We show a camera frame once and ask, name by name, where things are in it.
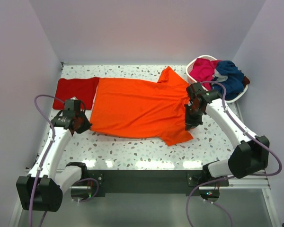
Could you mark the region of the orange t shirt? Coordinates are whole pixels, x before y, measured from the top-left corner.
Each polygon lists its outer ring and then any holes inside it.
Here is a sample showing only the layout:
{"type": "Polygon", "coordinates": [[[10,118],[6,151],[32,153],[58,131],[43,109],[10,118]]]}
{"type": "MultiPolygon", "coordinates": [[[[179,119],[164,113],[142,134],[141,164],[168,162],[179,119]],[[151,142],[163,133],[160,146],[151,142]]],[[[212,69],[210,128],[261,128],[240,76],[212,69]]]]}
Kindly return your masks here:
{"type": "Polygon", "coordinates": [[[171,67],[157,82],[101,78],[90,129],[123,138],[160,138],[168,146],[187,142],[193,139],[185,129],[188,85],[171,67]]]}

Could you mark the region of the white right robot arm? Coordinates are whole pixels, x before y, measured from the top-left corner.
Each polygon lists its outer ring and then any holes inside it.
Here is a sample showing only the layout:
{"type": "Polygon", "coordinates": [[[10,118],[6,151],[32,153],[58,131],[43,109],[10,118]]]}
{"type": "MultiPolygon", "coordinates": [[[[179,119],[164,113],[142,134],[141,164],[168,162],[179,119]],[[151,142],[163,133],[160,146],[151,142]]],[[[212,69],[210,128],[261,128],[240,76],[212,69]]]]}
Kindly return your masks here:
{"type": "Polygon", "coordinates": [[[185,130],[202,125],[202,116],[208,115],[234,148],[230,158],[204,165],[199,183],[211,186],[218,178],[229,175],[241,179],[268,166],[268,138],[250,131],[224,103],[219,91],[206,91],[200,83],[189,85],[186,91],[190,103],[185,105],[185,130]]]}

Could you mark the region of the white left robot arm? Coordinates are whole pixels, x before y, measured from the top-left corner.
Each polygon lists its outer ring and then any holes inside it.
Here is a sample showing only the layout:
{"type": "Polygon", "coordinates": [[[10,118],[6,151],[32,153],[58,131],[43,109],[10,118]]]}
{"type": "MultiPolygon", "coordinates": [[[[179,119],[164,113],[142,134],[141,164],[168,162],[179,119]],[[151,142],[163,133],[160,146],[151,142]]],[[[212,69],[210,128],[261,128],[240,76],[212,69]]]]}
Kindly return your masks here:
{"type": "Polygon", "coordinates": [[[73,135],[91,128],[85,111],[81,100],[68,99],[64,102],[64,109],[51,120],[39,158],[28,174],[20,176],[16,182],[24,210],[56,212],[63,195],[73,184],[85,185],[88,182],[87,166],[82,162],[70,162],[61,173],[57,173],[62,154],[73,135]]]}

